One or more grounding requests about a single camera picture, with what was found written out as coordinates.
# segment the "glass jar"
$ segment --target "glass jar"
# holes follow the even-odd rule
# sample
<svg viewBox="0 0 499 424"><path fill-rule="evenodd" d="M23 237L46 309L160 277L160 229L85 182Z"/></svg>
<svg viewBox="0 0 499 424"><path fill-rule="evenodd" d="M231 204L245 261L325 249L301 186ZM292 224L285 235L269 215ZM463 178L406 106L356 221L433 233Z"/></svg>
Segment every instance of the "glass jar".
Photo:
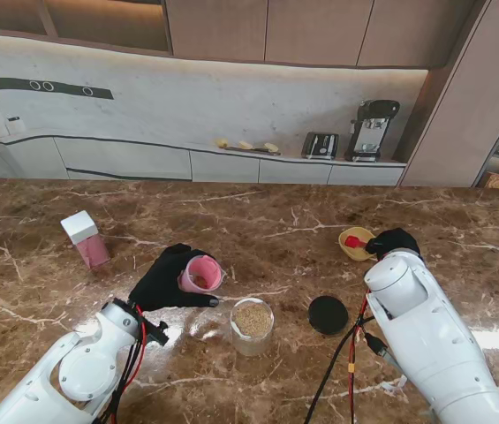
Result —
<svg viewBox="0 0 499 424"><path fill-rule="evenodd" d="M237 324L233 321L235 313L247 303L256 303L263 305L264 307L267 308L267 311L270 314L270 326L267 332L263 336L260 337L246 336L245 334L241 333ZM235 349L242 355L245 356L261 355L268 349L270 345L270 339L273 335L274 325L275 325L275 316L273 315L273 311L271 310L269 305L267 305L261 299L257 298L242 299L238 303L236 303L231 309L231 314L230 314L231 342L233 343Z"/></svg>

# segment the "red cable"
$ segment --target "red cable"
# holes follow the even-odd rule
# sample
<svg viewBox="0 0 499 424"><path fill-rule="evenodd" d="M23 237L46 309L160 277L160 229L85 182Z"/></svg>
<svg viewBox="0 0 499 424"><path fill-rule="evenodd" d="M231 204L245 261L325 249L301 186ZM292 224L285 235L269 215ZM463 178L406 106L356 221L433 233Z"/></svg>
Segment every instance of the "red cable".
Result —
<svg viewBox="0 0 499 424"><path fill-rule="evenodd" d="M365 296L363 297L363 303L361 304L361 309L359 310L359 318L358 320L363 319L363 314L365 313L365 310L367 309L367 294L370 292L370 290L367 290L367 293L365 293ZM353 372L350 372L348 375L348 393L349 393L349 407L351 410L351 416L352 420L354 419L354 414L355 414L355 407L354 407L354 402L353 402L353 383L355 380L355 337L357 337L357 334L359 333L360 326L357 326L355 330L353 331L353 337L352 340L349 344L349 363L353 364Z"/></svg>

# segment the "pink box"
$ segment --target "pink box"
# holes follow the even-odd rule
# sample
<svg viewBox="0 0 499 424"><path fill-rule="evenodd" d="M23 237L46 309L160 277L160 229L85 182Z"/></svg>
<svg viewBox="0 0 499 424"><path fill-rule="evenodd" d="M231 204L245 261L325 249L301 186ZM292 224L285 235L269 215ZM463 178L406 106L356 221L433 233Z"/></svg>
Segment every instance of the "pink box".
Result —
<svg viewBox="0 0 499 424"><path fill-rule="evenodd" d="M110 260L102 236L98 234L98 228L86 210L65 218L61 225L79 250L87 267L92 269Z"/></svg>

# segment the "upper cabinet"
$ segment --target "upper cabinet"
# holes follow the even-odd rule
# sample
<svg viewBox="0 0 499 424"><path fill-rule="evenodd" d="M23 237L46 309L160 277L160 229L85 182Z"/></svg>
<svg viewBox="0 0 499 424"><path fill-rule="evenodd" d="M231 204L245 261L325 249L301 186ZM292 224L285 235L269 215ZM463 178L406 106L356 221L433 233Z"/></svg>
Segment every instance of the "upper cabinet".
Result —
<svg viewBox="0 0 499 424"><path fill-rule="evenodd" d="M267 3L268 0L167 0L174 54L262 62Z"/></svg>
<svg viewBox="0 0 499 424"><path fill-rule="evenodd" d="M372 4L373 0L268 0L266 60L355 66Z"/></svg>
<svg viewBox="0 0 499 424"><path fill-rule="evenodd" d="M374 0L359 66L445 64L473 3L474 0Z"/></svg>
<svg viewBox="0 0 499 424"><path fill-rule="evenodd" d="M0 0L0 29L45 35L39 15L41 0Z"/></svg>
<svg viewBox="0 0 499 424"><path fill-rule="evenodd" d="M166 51L163 7L105 0L46 0L62 38Z"/></svg>
<svg viewBox="0 0 499 424"><path fill-rule="evenodd" d="M0 0L0 34L191 59L434 68L447 61L473 6L484 3Z"/></svg>

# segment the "round black lid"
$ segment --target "round black lid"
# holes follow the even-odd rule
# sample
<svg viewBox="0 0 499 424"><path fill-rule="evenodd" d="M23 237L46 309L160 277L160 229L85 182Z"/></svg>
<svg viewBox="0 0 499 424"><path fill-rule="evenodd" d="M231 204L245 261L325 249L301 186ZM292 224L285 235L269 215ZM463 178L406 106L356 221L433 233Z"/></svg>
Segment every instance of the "round black lid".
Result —
<svg viewBox="0 0 499 424"><path fill-rule="evenodd" d="M320 296L310 304L308 320L316 331L333 335L345 328L349 315L339 299L332 296Z"/></svg>

